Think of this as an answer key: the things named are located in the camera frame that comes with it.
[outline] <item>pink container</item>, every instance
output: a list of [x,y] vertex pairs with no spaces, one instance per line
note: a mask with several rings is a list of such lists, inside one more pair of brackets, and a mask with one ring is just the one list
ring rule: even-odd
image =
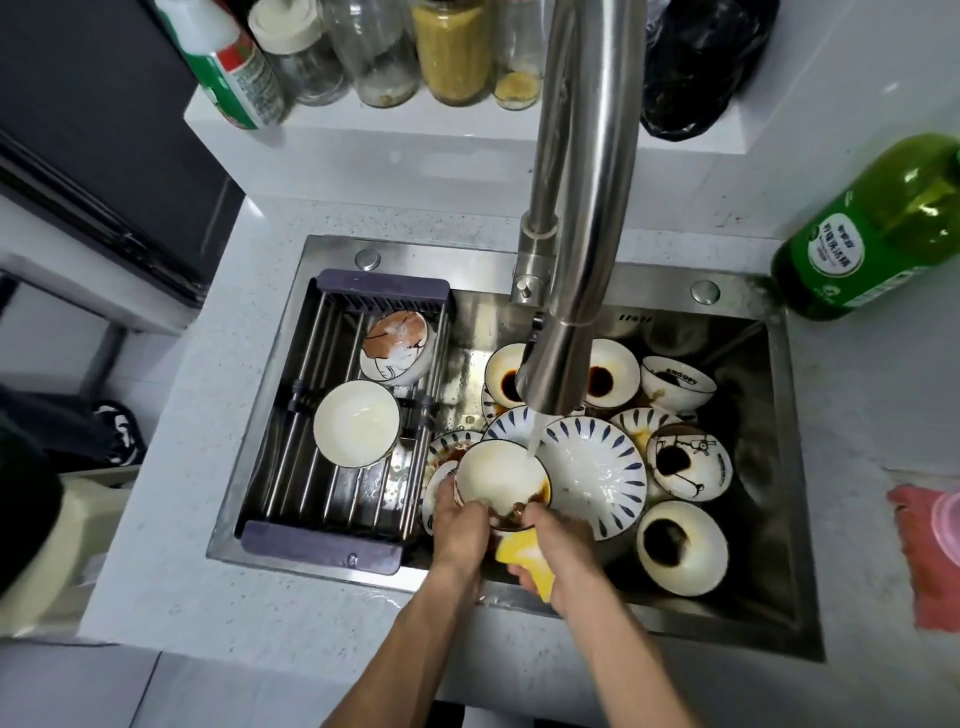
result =
[[937,498],[930,525],[940,549],[960,567],[960,493],[944,493]]

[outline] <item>bottle label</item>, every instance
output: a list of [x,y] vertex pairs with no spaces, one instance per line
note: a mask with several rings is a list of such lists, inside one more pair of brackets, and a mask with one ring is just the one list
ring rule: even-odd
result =
[[260,129],[283,115],[283,92],[250,36],[209,56],[184,55],[207,98],[234,126]]
[[872,301],[927,268],[883,239],[852,190],[791,238],[790,254],[814,296],[848,308]]

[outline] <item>white cap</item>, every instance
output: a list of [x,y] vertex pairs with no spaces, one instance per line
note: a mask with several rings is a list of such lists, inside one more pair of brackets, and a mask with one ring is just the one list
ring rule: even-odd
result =
[[227,48],[240,37],[240,26],[213,0],[156,0],[167,16],[183,53],[206,56]]
[[260,47],[278,56],[309,48],[324,34],[317,0],[258,0],[247,21]]

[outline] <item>speckled countertop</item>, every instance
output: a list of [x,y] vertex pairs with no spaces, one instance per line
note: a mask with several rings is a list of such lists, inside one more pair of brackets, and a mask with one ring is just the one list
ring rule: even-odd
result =
[[[308,234],[515,250],[517,221],[247,201],[117,532],[81,632],[347,684],[408,595],[206,559],[210,533]],[[618,258],[765,272],[771,240],[625,231]],[[828,661],[662,639],[710,725],[940,726],[960,716],[960,637],[912,624],[906,566],[884,500],[855,357],[855,324],[789,321],[810,529]],[[558,619],[478,607],[442,695],[603,724]]]

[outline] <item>plastic bottle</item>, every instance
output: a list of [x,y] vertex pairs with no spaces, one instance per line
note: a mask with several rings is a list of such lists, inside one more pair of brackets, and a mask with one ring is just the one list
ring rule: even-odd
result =
[[214,0],[156,0],[167,28],[214,106],[241,129],[275,124],[286,99],[236,19]]
[[890,147],[780,246],[787,305],[831,321],[960,253],[960,141],[927,133]]

